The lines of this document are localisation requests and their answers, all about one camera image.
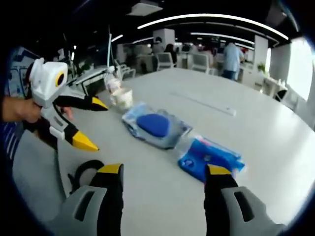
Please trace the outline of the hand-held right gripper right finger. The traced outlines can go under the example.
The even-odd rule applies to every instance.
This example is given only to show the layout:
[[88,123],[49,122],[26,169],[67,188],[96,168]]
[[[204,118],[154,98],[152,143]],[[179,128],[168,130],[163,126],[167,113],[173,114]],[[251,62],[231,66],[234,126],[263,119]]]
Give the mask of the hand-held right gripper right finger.
[[208,236],[280,236],[266,205],[248,188],[238,186],[228,169],[205,166],[204,210]]

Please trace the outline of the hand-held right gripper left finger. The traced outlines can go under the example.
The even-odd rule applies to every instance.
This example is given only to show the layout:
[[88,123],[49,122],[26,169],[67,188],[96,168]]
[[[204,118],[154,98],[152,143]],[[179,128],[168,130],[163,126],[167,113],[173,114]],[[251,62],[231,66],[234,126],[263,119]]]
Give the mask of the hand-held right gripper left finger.
[[55,236],[119,236],[124,208],[124,165],[101,165],[90,184],[81,186],[82,164],[59,214],[48,223]]

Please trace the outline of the person's left hand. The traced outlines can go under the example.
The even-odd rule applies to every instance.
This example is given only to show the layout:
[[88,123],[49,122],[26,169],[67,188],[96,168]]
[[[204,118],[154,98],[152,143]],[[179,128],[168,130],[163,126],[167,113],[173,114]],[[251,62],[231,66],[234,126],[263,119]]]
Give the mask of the person's left hand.
[[41,108],[32,99],[6,97],[3,100],[3,120],[6,122],[27,121],[35,123],[41,118]]

